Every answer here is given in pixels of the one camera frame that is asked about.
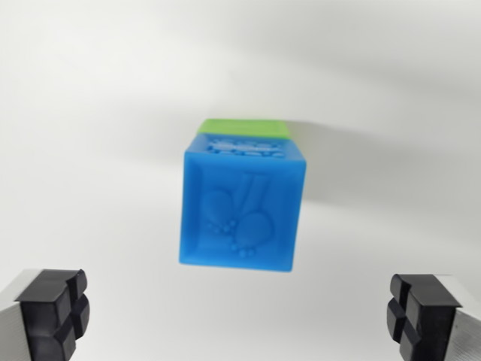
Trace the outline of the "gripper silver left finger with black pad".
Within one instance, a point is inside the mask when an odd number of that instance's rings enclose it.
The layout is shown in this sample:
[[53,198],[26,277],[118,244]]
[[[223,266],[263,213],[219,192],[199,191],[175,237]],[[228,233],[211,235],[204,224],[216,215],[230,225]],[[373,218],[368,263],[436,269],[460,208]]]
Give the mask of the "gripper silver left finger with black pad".
[[89,324],[84,270],[25,269],[1,291],[2,360],[70,360]]

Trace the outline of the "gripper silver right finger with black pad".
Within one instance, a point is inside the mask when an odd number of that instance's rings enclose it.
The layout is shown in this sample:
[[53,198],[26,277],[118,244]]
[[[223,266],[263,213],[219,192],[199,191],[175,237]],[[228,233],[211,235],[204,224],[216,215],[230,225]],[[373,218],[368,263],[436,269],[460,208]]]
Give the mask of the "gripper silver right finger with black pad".
[[480,359],[480,301],[452,275],[392,276],[387,327],[406,361]]

